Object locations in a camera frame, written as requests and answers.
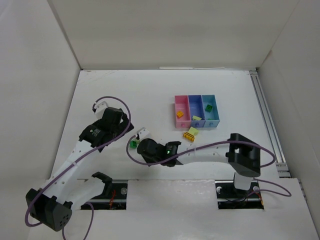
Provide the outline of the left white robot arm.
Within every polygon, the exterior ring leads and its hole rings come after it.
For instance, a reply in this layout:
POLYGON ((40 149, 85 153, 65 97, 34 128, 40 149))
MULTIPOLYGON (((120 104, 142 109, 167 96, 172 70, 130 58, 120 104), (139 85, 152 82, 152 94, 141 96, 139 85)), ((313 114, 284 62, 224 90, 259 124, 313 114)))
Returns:
POLYGON ((97 171, 81 186, 78 179, 105 147, 134 129, 131 113, 121 108, 107 106, 95 108, 97 120, 79 135, 74 149, 61 167, 39 189, 31 188, 26 196, 26 226, 46 225, 55 232, 61 231, 74 211, 89 204, 90 199, 109 192, 113 180, 97 171), (34 225, 29 217, 38 222, 34 225))

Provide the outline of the light yellow lego brick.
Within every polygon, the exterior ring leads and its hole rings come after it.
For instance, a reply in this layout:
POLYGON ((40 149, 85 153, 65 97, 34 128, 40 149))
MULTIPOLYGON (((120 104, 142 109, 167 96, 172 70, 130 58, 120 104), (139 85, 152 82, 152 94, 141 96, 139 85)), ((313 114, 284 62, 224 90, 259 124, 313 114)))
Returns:
POLYGON ((193 120, 193 121, 201 121, 202 118, 199 117, 199 116, 193 115, 193 116, 192 116, 192 120, 193 120))

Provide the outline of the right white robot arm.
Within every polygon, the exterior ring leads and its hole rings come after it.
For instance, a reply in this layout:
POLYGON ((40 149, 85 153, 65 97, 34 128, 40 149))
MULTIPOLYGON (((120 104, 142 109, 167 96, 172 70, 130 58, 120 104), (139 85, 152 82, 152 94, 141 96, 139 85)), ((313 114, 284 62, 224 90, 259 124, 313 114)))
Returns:
POLYGON ((228 164, 235 171, 233 185, 237 190, 248 191, 254 178, 261 175, 261 149, 239 133, 232 133, 228 140, 210 147, 183 145, 180 141, 162 145, 151 138, 145 138, 138 145, 137 153, 149 165, 175 167, 193 163, 228 164))

